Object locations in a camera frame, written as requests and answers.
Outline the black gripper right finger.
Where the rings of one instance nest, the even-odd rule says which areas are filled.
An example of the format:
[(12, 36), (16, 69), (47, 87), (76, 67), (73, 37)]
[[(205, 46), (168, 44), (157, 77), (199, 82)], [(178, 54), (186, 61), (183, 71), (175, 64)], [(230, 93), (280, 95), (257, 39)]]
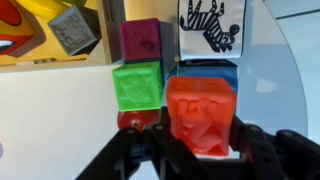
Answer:
[(320, 180), (320, 146), (288, 129), (275, 135), (232, 119), (229, 145), (237, 159), (201, 159), (218, 180)]

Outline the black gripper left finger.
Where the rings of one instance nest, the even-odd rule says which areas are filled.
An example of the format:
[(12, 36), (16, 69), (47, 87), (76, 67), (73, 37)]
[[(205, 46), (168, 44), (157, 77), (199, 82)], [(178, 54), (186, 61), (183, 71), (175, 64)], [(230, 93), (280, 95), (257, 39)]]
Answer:
[(163, 107), (160, 122), (142, 132), (119, 130), (76, 180), (129, 180), (142, 162), (152, 162), (160, 180), (209, 180), (207, 169), (169, 127), (169, 113)]

